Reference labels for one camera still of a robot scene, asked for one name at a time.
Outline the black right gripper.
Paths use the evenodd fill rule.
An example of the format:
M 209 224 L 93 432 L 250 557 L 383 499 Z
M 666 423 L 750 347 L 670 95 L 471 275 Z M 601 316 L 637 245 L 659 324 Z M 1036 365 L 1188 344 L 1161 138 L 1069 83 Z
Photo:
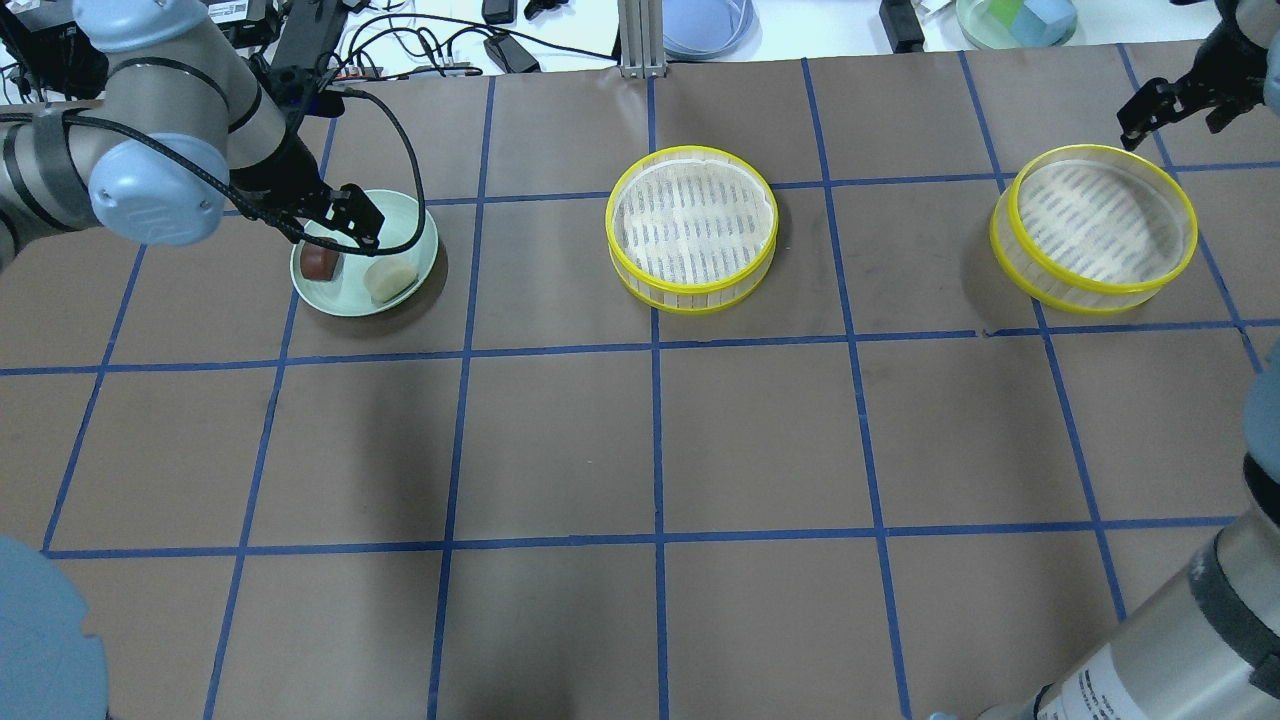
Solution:
M 1219 23 L 1185 74 L 1147 79 L 1117 111 L 1121 146 L 1202 114 L 1211 135 L 1258 106 L 1277 110 L 1277 1 L 1216 1 Z

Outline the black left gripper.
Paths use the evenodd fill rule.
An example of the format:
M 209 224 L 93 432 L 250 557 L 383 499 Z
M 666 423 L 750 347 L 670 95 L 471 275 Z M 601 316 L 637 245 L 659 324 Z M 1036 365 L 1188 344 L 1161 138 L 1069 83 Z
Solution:
M 328 184 L 300 140 L 283 140 L 265 159 L 230 169 L 230 184 L 264 210 L 265 218 L 282 220 L 285 233 L 300 234 L 306 222 L 315 222 L 351 237 L 356 249 L 380 249 L 385 218 L 370 195 L 353 183 Z

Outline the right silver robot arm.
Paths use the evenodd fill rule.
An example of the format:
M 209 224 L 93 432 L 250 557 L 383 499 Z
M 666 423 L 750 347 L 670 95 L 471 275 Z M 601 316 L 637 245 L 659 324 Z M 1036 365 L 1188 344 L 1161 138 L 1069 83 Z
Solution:
M 1006 277 L 1051 307 L 1112 315 L 1189 263 L 1198 220 L 1181 186 L 1137 149 L 1206 113 L 1221 132 L 1277 108 L 1277 4 L 1220 1 L 1220 20 L 1176 81 L 1156 77 L 1117 111 L 1120 146 L 1034 158 L 1000 195 L 989 242 Z M 1277 716 L 1277 352 L 1244 402 L 1248 509 L 1060 679 L 986 719 Z

